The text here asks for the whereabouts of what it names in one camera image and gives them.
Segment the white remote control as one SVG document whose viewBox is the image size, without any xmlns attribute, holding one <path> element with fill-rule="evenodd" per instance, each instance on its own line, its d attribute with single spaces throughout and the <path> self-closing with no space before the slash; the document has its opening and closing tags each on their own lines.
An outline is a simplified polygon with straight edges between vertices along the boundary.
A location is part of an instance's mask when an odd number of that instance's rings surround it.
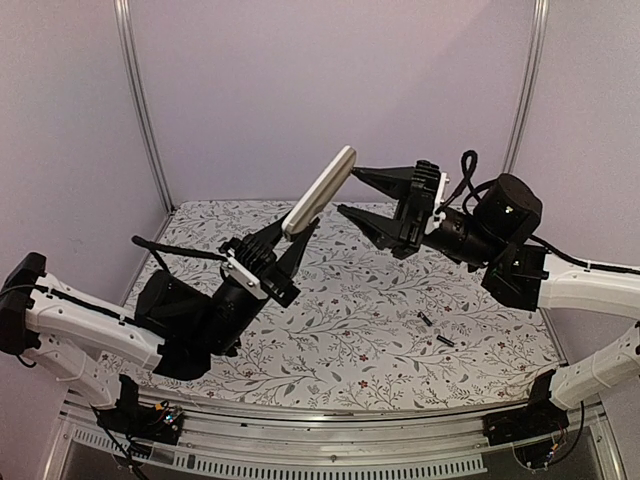
<svg viewBox="0 0 640 480">
<path fill-rule="evenodd" d="M 281 223 L 288 240 L 301 234 L 334 198 L 350 176 L 356 156 L 356 150 L 345 145 L 306 190 Z"/>
</svg>

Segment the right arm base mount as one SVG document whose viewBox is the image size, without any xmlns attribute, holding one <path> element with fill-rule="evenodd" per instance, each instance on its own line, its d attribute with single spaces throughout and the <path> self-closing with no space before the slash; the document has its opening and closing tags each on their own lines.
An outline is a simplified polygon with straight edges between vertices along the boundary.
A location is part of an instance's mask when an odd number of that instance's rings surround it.
<svg viewBox="0 0 640 480">
<path fill-rule="evenodd" d="M 550 434 L 569 426 L 567 411 L 551 402 L 550 385 L 555 369 L 539 375 L 523 407 L 487 414 L 483 435 L 491 446 Z"/>
</svg>

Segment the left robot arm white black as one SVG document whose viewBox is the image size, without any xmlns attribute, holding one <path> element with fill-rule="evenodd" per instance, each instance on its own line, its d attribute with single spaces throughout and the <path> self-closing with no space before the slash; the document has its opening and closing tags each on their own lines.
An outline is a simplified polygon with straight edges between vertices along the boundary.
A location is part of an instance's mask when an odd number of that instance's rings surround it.
<svg viewBox="0 0 640 480">
<path fill-rule="evenodd" d="M 155 257 L 167 253 L 219 262 L 222 283 L 207 295 L 162 266 L 133 310 L 70 287 L 47 272 L 44 255 L 30 252 L 1 288 L 1 350 L 33 359 L 91 406 L 108 411 L 126 433 L 141 433 L 149 415 L 131 398 L 134 382 L 114 379 L 88 351 L 108 351 L 174 380 L 201 378 L 212 357 L 236 355 L 241 335 L 269 301 L 282 307 L 294 302 L 300 293 L 294 277 L 318 224 L 313 219 L 290 228 L 278 219 L 231 238 L 216 253 L 135 236 L 133 243 Z"/>
</svg>

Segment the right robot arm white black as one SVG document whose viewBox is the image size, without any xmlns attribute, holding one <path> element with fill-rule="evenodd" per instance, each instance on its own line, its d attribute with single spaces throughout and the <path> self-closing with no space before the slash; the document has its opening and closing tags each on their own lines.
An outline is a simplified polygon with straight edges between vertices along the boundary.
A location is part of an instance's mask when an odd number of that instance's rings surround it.
<svg viewBox="0 0 640 480">
<path fill-rule="evenodd" d="M 519 178 L 503 173 L 474 185 L 467 152 L 452 194 L 447 175 L 420 160 L 413 167 L 362 168 L 359 181 L 396 200 L 392 217 L 346 205 L 339 212 L 379 250 L 399 260 L 431 248 L 469 272 L 500 305 L 523 311 L 572 309 L 639 318 L 639 271 L 573 258 L 535 236 L 542 203 Z"/>
</svg>

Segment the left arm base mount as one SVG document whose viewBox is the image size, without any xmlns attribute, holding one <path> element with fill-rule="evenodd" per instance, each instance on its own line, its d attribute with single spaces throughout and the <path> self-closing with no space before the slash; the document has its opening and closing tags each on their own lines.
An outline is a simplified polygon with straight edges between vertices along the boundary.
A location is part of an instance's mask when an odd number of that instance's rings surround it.
<svg viewBox="0 0 640 480">
<path fill-rule="evenodd" d="M 139 387 L 127 375 L 119 375 L 120 395 L 115 406 L 97 410 L 97 425 L 124 434 L 128 439 L 149 440 L 177 445 L 183 424 L 184 410 L 164 400 L 153 406 L 139 402 Z"/>
</svg>

